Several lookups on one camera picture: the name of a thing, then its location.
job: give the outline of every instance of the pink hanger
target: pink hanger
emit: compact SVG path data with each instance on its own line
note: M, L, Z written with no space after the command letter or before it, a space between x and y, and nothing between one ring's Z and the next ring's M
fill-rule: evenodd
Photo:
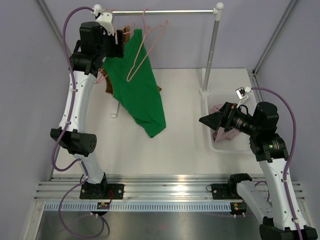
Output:
M164 34L165 30L166 30L167 27L168 27L168 20L165 20L165 21L162 22L160 25L158 25L158 26L156 26L155 28L149 30L150 28L149 28L148 25L146 25L146 21L145 21L145 12L146 12L147 9L148 9L148 8L146 8L146 9L143 11L143 15L142 15L142 21L143 21L143 25L144 25L143 28L145 29L145 33L144 33L142 42L141 42L141 44L140 44L139 50L138 50L138 52L137 52L137 54L136 54L136 56L135 56L135 59L134 59L134 61L133 61L133 66L132 66L132 68L130 69L130 71L129 71L127 77L126 77L126 81L127 81L127 82L130 82L131 79L134 77L134 75L137 73L138 69L141 67L141 65L143 64L143 62L146 60L147 56L148 56L149 53L151 52L151 50L154 48L154 46L156 45L156 43L158 42L158 40L162 37L162 35ZM134 69L135 66L136 66L137 58L138 58L138 55L139 55L139 53L140 53L140 51L141 51L142 45L143 45L144 42L145 42L146 36L147 36L149 33L152 33L154 30L156 30L156 29L158 29L158 28L161 28L161 27L163 27L163 26L164 26L164 28L161 30L159 36L156 38L156 40L154 41L154 43L153 43L153 45L151 46L151 48L150 48L149 51L146 53L145 57L142 59L142 61L141 61L141 63L139 64L139 66L136 68L136 70L134 71L134 73L132 74L132 76L129 78L131 72L133 71L133 69Z

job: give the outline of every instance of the white bracket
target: white bracket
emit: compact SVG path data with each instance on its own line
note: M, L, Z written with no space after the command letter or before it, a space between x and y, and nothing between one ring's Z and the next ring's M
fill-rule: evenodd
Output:
M101 5L96 4L93 7L92 14L97 17L95 21L105 28L109 36L115 35L115 28L114 28L114 25L112 24L113 17L114 17L114 14L112 13L112 11L103 10Z
M236 192L248 204L259 223L263 222L264 217L274 217L272 206L258 192L254 182L247 180L238 183Z
M251 92L251 88L249 86L247 87L239 87L238 89L235 90L236 94L238 95L240 101L236 108L239 108L240 105L245 104L250 97L247 95L247 93Z
M111 99L111 117L116 118L118 115L120 102L116 100L115 98Z
M224 4L222 2L218 2L213 9L213 15L215 21L220 21L222 9L224 8Z
M293 216L290 211L285 185L283 182L283 171L286 163L287 161L284 158L273 159L272 162L259 162L266 178L266 182L268 183L268 189L272 200L274 226L281 230L285 230L285 228L296 230L296 224L293 221ZM286 181L288 184L293 208L299 221L299 227L300 229L304 229L304 226L307 225L307 222L298 206L289 171L287 173Z

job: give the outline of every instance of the green shirt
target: green shirt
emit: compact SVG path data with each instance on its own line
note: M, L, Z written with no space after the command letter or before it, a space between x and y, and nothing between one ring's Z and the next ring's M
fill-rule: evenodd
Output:
M146 133L153 138L166 127L165 113L161 96L147 56L130 82L127 76L134 64L137 52L143 40L142 29L134 30L132 38L125 45L124 58L107 58L102 67L109 75L113 97L142 126ZM147 55L142 45L130 77L141 61Z

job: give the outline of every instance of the white platform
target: white platform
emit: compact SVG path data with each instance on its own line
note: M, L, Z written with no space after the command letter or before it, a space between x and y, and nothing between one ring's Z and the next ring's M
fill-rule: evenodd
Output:
M87 111L87 133L96 134L98 162L106 174L120 175L198 175L261 174L253 154L216 153L209 148L206 126L201 117L201 69L155 69L166 119L166 129L154 138L137 125L120 106L111 117L112 96L104 82L91 92ZM213 69L210 91L234 92L250 86L246 69ZM60 149L57 165L66 167L74 157ZM54 175L82 174L78 164Z

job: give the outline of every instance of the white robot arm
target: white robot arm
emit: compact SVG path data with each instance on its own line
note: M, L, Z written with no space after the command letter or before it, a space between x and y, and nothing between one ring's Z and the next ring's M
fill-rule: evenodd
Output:
M67 125L59 145L68 150L76 159L81 159L83 173L88 177L81 188L81 199L108 199L108 188L105 173L99 166L94 150L97 137L86 133L86 116L90 93L96 82L98 70L105 57L124 57L123 31L117 30L117 38L112 24L113 13L95 5L93 14L96 21L84 22L80 27L80 40L77 41L70 57L75 79L73 86L70 74L69 93L59 128L51 129L50 136L57 140L62 129ZM113 184L113 189L121 188L121 194L115 191L113 199L123 196L123 184Z
M212 184L211 188L228 191L241 197L260 223L262 240L314 240L316 229L307 226L291 182L287 161L290 159L284 140L276 133L279 115L277 107L269 102L259 102L251 116L241 112L241 105L248 99L250 87L236 90L239 104L226 102L216 113L199 121L217 131L237 129L250 136L250 148L266 178L272 206L257 191L246 173L230 176L225 188Z

